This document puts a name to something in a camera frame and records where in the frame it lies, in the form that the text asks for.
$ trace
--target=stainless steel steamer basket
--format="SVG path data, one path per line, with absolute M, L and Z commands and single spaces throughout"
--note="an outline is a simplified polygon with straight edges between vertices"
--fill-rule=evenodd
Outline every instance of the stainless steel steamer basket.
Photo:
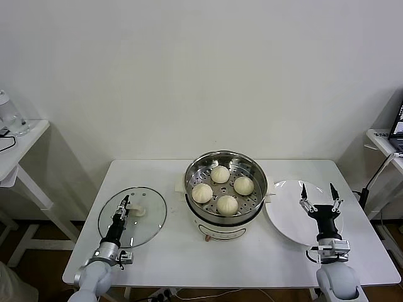
M 210 173 L 218 165 L 230 170 L 230 178 L 224 184 L 212 181 Z M 248 196 L 235 192 L 234 181 L 247 176 L 254 183 L 254 191 Z M 205 204 L 199 204 L 191 197 L 194 186 L 204 183 L 213 189 L 213 198 Z M 233 151 L 215 151 L 201 155 L 187 168 L 184 175 L 184 188 L 188 206 L 202 220 L 220 227 L 235 227 L 251 221 L 262 209 L 267 192 L 267 179 L 260 166 L 249 157 Z M 219 197 L 230 195 L 238 201 L 238 212 L 233 216 L 224 216 L 217 211 Z

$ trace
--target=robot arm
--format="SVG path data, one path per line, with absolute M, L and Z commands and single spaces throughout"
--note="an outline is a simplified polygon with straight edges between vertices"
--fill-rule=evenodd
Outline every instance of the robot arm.
M 322 264 L 316 272 L 319 287 L 324 294 L 326 301 L 362 301 L 368 299 L 360 285 L 356 272 L 345 263 L 348 261 L 350 251 L 349 242 L 343 240 L 334 220 L 340 215 L 340 205 L 343 202 L 332 184 L 330 184 L 333 205 L 331 204 L 311 204 L 308 200 L 305 185 L 302 186 L 300 204 L 307 212 L 308 216 L 315 219 L 319 234 L 316 237 L 317 247 L 311 250 L 317 252 L 317 260 L 306 255 L 312 262 Z
M 74 285 L 79 286 L 80 290 L 70 297 L 69 302 L 97 301 L 96 297 L 105 294 L 111 287 L 111 267 L 119 264 L 123 269 L 123 264 L 133 263 L 131 252 L 123 250 L 119 254 L 120 237 L 125 229 L 129 211 L 128 199 L 129 195 L 126 195 L 112 216 L 113 223 L 105 238 L 101 239 L 93 256 L 74 277 Z

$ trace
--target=wooden floor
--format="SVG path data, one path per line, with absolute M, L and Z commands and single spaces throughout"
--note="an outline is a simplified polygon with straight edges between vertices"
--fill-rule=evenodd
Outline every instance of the wooden floor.
M 13 250 L 17 246 L 19 240 L 28 228 L 26 223 L 18 222 L 20 228 L 11 232 L 8 238 L 0 247 L 0 261 L 7 263 L 11 257 Z M 397 229 L 397 225 L 386 225 L 397 243 L 403 249 L 403 235 Z M 53 225 L 42 225 L 35 238 L 38 239 L 66 239 Z M 39 302 L 65 302 L 72 294 L 71 286 L 66 285 L 62 281 L 62 274 L 69 260 L 71 252 L 65 251 L 45 251 L 45 250 L 28 250 L 25 252 L 20 264 L 14 270 L 22 280 L 31 284 L 39 290 Z M 152 288 L 135 288 L 132 289 L 130 296 L 131 301 L 145 298 L 151 295 L 157 289 Z M 377 286 L 366 287 L 365 293 L 371 302 L 383 301 L 403 301 L 403 288 L 399 285 L 394 286 Z M 179 292 L 181 298 L 193 298 L 200 296 L 209 296 L 213 294 L 224 293 L 227 290 L 221 289 L 183 289 Z M 265 289 L 275 302 L 308 302 L 310 300 L 309 291 L 307 289 Z M 172 298 L 173 302 L 181 301 L 177 297 Z M 264 293 L 257 289 L 243 289 L 234 293 L 216 298 L 194 299 L 194 302 L 244 302 L 244 301 L 271 301 Z

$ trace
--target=glass lid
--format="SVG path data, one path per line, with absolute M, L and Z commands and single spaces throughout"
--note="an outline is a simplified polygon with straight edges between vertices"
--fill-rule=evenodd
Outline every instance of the glass lid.
M 129 195 L 129 210 L 126 228 L 120 238 L 121 248 L 138 247 L 150 241 L 162 228 L 166 218 L 166 203 L 155 190 L 148 187 L 131 187 L 114 195 L 104 206 L 98 217 L 98 231 L 106 236 L 112 216 L 122 199 Z

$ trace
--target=water bottle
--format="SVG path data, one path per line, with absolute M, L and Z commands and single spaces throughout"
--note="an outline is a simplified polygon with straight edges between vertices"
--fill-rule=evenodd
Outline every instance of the water bottle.
M 0 125 L 5 126 L 16 137 L 21 137 L 30 131 L 28 123 L 3 90 L 0 90 Z

